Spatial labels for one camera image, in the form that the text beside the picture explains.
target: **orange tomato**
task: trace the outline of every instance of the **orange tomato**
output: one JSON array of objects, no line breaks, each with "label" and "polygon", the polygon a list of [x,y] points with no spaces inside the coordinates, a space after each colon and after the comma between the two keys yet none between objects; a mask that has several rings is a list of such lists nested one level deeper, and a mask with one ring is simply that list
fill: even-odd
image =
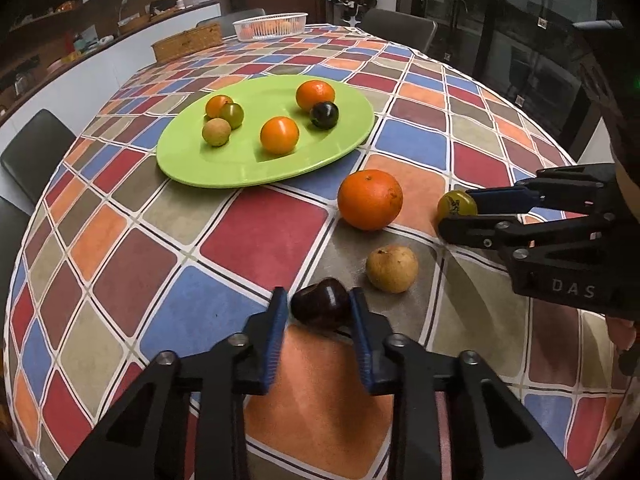
[{"label": "orange tomato", "polygon": [[296,147],[300,138],[298,125],[288,117],[269,119],[260,130],[262,147],[273,155],[284,155]]},{"label": "orange tomato", "polygon": [[318,103],[325,101],[335,101],[335,90],[329,83],[312,80],[302,83],[296,92],[296,102],[305,112],[309,113],[311,108]]},{"label": "orange tomato", "polygon": [[391,224],[400,214],[402,188],[386,171],[356,171],[340,184],[338,209],[352,226],[363,231],[377,231]]},{"label": "orange tomato", "polygon": [[227,103],[232,103],[234,100],[228,95],[214,95],[211,99],[207,101],[207,105],[204,107],[205,112],[209,119],[215,119],[220,114],[220,108],[222,108]]}]

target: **person's hand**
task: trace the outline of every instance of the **person's hand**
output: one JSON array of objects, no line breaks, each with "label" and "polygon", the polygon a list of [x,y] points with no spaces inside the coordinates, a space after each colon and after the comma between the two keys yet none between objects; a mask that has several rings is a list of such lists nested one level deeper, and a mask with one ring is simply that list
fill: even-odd
[{"label": "person's hand", "polygon": [[629,350],[636,342],[636,327],[633,321],[606,316],[609,339],[620,350]]}]

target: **oval plate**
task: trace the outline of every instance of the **oval plate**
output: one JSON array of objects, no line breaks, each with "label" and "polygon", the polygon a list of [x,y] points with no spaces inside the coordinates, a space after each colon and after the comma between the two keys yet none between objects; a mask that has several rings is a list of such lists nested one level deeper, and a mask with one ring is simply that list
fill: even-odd
[{"label": "oval plate", "polygon": [[[195,187],[242,187],[276,182],[325,166],[346,155],[367,138],[375,115],[358,89],[332,80],[338,124],[319,130],[296,104],[296,90],[305,81],[321,79],[304,75],[270,75],[247,79],[212,92],[180,112],[158,140],[158,166],[171,179]],[[225,94],[244,108],[244,123],[231,133],[224,146],[212,148],[202,139],[205,104]],[[298,124],[296,149],[283,156],[265,152],[260,144],[263,124],[287,116]]]}]

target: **white basket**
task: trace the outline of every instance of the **white basket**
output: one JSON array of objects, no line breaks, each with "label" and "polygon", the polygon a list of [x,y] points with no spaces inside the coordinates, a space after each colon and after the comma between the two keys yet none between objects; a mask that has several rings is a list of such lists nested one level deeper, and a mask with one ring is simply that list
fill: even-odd
[{"label": "white basket", "polygon": [[301,34],[305,30],[306,12],[271,14],[234,22],[238,41],[275,40]]}]

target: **tablecloth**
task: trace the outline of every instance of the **tablecloth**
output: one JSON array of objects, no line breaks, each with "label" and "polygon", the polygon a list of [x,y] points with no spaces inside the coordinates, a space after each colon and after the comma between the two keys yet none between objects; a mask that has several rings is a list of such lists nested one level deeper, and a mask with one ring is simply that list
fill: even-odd
[{"label": "tablecloth", "polygon": [[[371,102],[376,124],[359,148],[245,189],[195,189],[159,171],[159,136],[189,104],[246,78],[302,73],[353,85]],[[514,295],[495,254],[448,246],[433,226],[447,190],[508,186],[570,163],[494,92],[352,28],[228,41],[140,71],[64,158],[19,255],[4,366],[20,439],[58,473],[157,352],[205,351],[262,311],[274,286],[293,292],[334,276],[363,286],[373,310],[427,349],[480,352],[575,470],[594,474],[639,410],[604,319]],[[363,168],[388,171],[404,192],[380,232],[357,231],[337,211],[341,181]],[[536,208],[522,219],[564,216]],[[396,296],[362,272],[369,252],[391,243],[420,261],[417,283]],[[254,478],[384,476],[390,399],[364,395],[354,366],[348,344],[289,329],[274,391],[246,406]],[[196,409],[194,397],[191,445]],[[186,478],[192,471],[188,453]]]}]

